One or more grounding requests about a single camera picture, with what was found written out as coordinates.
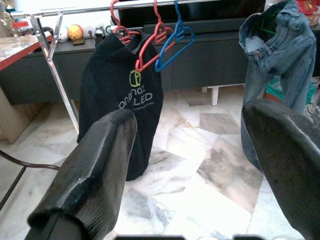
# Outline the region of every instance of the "white wall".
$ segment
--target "white wall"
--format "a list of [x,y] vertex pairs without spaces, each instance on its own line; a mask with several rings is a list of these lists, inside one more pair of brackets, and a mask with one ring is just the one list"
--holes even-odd
[[[92,7],[108,6],[111,0],[15,0],[14,7],[17,11],[37,11],[41,9],[60,9],[69,7]],[[95,28],[102,26],[104,29],[110,25],[111,15],[109,11],[90,12],[80,14],[69,14],[63,16],[62,26],[69,27],[78,24],[83,28],[84,35],[88,36],[88,31],[95,31]],[[56,16],[41,18],[43,27],[55,28]]]

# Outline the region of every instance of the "marble floor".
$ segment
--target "marble floor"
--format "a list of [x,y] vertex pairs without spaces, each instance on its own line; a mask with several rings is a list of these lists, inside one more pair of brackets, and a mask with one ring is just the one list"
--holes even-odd
[[[200,89],[165,93],[149,167],[125,184],[116,235],[183,235],[187,240],[227,240],[260,235],[266,240],[303,237],[289,225],[263,175],[241,148],[244,89],[223,87],[218,105]],[[14,144],[0,149],[20,160],[61,165],[77,133],[61,103],[47,103]],[[0,159],[0,198],[20,168]],[[27,217],[55,177],[27,169],[0,212],[0,240],[21,240]]]

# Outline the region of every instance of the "metal rod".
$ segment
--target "metal rod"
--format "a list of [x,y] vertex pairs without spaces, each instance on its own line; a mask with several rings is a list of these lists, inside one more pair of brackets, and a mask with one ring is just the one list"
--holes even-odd
[[56,24],[55,24],[55,29],[53,32],[53,39],[51,41],[51,45],[49,48],[49,55],[48,58],[52,59],[56,50],[56,46],[57,46],[57,42],[58,42],[58,37],[59,37],[59,32],[60,32],[60,28],[61,28],[61,24],[62,24],[62,20],[64,19],[64,12],[60,11],[58,13],[58,19],[56,20]]
[[19,174],[16,176],[15,180],[13,181],[13,183],[11,184],[10,188],[8,189],[8,191],[6,192],[6,194],[4,195],[4,197],[2,198],[1,202],[0,202],[0,211],[2,210],[2,208],[4,207],[4,205],[6,204],[8,198],[10,197],[10,195],[12,194],[12,192],[14,191],[15,187],[17,186],[19,180],[21,179],[22,175],[24,174],[25,170],[26,170],[26,166],[24,166]]
[[71,121],[74,125],[74,128],[76,130],[77,133],[79,133],[79,115],[78,115],[78,111],[77,111],[77,108],[75,106],[75,104],[73,104],[71,102],[71,99],[67,93],[67,91],[65,90],[64,88],[64,84],[62,82],[62,78],[60,77],[58,71],[57,71],[57,68],[56,68],[56,65],[55,65],[55,62],[53,60],[53,58],[49,58],[49,49],[48,49],[48,46],[47,46],[47,40],[46,40],[46,37],[42,31],[42,28],[41,26],[39,25],[38,21],[37,21],[38,18],[36,18],[34,15],[31,15],[30,16],[30,20],[31,20],[31,24],[33,26],[33,29],[34,29],[34,32],[35,32],[35,35],[37,36],[38,38],[38,41],[40,43],[40,47],[42,49],[42,52],[45,56],[45,60],[50,68],[50,71],[51,71],[51,74],[53,76],[53,79],[56,83],[56,86],[60,92],[60,95],[62,97],[62,100],[63,100],[63,103],[66,107],[66,110],[71,118]]
[[[220,0],[179,0],[179,4],[191,4],[201,2],[213,2]],[[134,1],[121,1],[114,4],[114,10],[121,9],[132,9],[142,7],[152,7],[154,0],[134,0]],[[157,0],[158,6],[174,5],[175,0]],[[11,13],[13,19],[26,18],[30,15],[35,15],[36,18],[56,16],[59,11],[63,11],[64,14],[82,14],[82,13],[93,13],[100,11],[109,11],[110,5],[96,5],[96,6],[78,6],[78,7],[67,7],[67,8],[54,8],[54,9],[43,9],[37,11],[14,11]]]
[[53,170],[59,170],[60,167],[56,165],[49,165],[49,164],[34,164],[30,162],[25,162],[25,161],[20,161],[9,154],[6,154],[4,151],[0,150],[0,156],[3,157],[4,159],[9,160],[10,162],[14,164],[18,164],[23,167],[29,167],[29,168],[34,168],[34,169],[53,169]]

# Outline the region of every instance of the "clothes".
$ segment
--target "clothes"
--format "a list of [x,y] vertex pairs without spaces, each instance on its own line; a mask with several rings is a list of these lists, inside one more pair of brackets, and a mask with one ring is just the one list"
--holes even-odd
[[[263,18],[278,11],[275,35],[270,37],[258,30]],[[249,58],[243,104],[256,99],[274,76],[281,76],[283,104],[303,113],[315,66],[316,38],[306,16],[299,12],[296,1],[283,1],[263,13],[251,15],[240,27],[239,43]],[[248,160],[260,170],[242,119],[241,141]]]
[[[135,64],[148,35],[133,36],[128,46],[113,33],[95,49],[81,80],[79,142],[90,126],[107,113],[129,109],[137,120],[126,180],[141,176],[148,166],[153,138],[159,123],[164,99],[161,75],[154,64],[136,72]],[[143,55],[146,63],[157,55],[150,44]]]

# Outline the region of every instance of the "white ball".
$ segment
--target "white ball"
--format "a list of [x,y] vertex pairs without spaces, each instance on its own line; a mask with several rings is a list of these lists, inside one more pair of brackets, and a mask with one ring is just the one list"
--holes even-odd
[[59,42],[66,42],[69,39],[68,36],[68,28],[65,26],[62,26],[60,28],[59,36],[58,36],[58,41]]

